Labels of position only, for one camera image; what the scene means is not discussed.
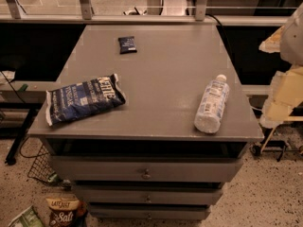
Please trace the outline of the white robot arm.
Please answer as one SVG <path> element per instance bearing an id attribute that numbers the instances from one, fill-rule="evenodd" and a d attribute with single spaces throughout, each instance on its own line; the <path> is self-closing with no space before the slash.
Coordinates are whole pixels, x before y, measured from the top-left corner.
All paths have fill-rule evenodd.
<path id="1" fill-rule="evenodd" d="M 291 65 L 285 73 L 275 73 L 261 110 L 260 124 L 271 129 L 287 121 L 294 108 L 303 102 L 303 5 L 260 44 L 259 50 L 279 52 L 280 58 Z"/>

